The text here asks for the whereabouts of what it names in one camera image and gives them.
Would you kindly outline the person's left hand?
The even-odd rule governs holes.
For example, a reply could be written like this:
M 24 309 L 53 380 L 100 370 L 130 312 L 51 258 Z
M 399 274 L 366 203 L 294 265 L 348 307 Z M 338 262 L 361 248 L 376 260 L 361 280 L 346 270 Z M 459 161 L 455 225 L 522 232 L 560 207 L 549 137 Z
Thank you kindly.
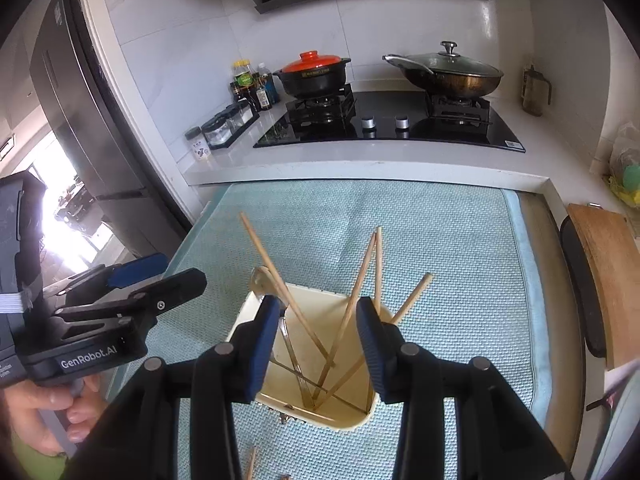
M 10 427 L 25 444 L 45 456 L 63 452 L 52 431 L 40 416 L 41 411 L 61 412 L 66 416 L 70 442 L 80 443 L 88 437 L 106 409 L 101 394 L 101 376 L 84 378 L 80 396 L 74 398 L 65 386 L 39 387 L 25 380 L 2 390 L 9 413 Z

